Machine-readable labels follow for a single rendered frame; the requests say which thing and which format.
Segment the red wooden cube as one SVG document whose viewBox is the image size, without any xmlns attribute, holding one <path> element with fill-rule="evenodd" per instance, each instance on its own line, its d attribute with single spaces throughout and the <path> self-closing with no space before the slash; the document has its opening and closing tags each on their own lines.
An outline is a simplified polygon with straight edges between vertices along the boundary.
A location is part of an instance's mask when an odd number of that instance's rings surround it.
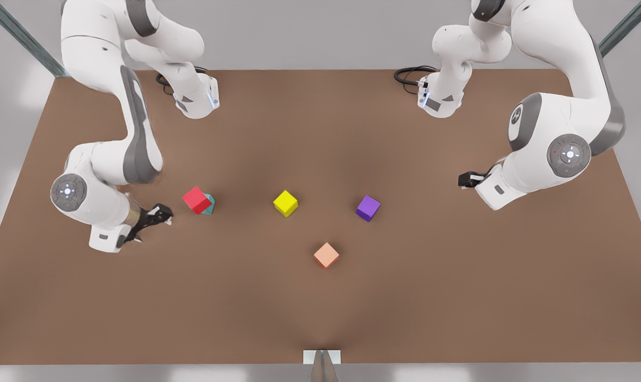
<svg viewBox="0 0 641 382">
<path fill-rule="evenodd" d="M 201 214 L 201 212 L 210 204 L 209 200 L 205 198 L 204 193 L 197 186 L 188 191 L 182 197 L 182 200 L 196 214 Z"/>
</svg>

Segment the purple wooden cube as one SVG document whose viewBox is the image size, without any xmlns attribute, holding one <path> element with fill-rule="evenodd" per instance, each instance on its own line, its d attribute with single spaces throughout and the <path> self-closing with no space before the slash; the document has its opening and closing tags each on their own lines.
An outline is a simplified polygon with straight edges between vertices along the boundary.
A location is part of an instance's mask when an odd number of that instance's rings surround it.
<svg viewBox="0 0 641 382">
<path fill-rule="evenodd" d="M 361 203 L 359 203 L 359 205 L 357 206 L 356 214 L 360 218 L 362 218 L 362 220 L 370 222 L 380 206 L 381 203 L 379 203 L 371 196 L 366 195 L 364 196 L 364 198 L 362 198 Z"/>
</svg>

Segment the yellow wooden cube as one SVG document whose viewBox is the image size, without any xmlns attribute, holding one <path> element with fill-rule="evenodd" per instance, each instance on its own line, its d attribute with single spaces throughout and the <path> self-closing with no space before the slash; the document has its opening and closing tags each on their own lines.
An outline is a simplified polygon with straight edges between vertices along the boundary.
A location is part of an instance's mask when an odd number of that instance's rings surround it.
<svg viewBox="0 0 641 382">
<path fill-rule="evenodd" d="M 298 201 L 286 189 L 276 197 L 273 204 L 284 217 L 288 217 L 298 208 Z"/>
</svg>

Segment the orange wooden cube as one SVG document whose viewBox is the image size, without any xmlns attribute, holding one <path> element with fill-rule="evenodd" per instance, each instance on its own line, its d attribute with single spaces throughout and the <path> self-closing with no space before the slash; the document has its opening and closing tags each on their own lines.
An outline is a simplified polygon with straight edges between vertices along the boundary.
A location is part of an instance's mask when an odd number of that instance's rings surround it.
<svg viewBox="0 0 641 382">
<path fill-rule="evenodd" d="M 329 242 L 326 242 L 325 244 L 318 249 L 318 251 L 313 254 L 313 258 L 323 267 L 323 269 L 327 270 L 332 266 L 335 261 L 339 258 L 339 253 L 329 244 Z"/>
</svg>

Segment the silver frame post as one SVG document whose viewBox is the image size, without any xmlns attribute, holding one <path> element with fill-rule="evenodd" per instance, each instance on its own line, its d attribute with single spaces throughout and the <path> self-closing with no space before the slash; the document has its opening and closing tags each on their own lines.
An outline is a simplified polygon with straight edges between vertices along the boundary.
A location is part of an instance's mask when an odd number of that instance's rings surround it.
<svg viewBox="0 0 641 382">
<path fill-rule="evenodd" d="M 340 350 L 304 350 L 303 363 L 312 365 L 310 382 L 339 382 L 335 363 L 341 363 Z"/>
<path fill-rule="evenodd" d="M 21 23 L 0 4 L 0 25 L 10 34 L 26 51 L 41 63 L 55 78 L 70 77 L 56 58 L 49 53 Z"/>
<path fill-rule="evenodd" d="M 628 34 L 641 23 L 641 0 L 599 43 L 599 51 L 605 57 Z"/>
</svg>

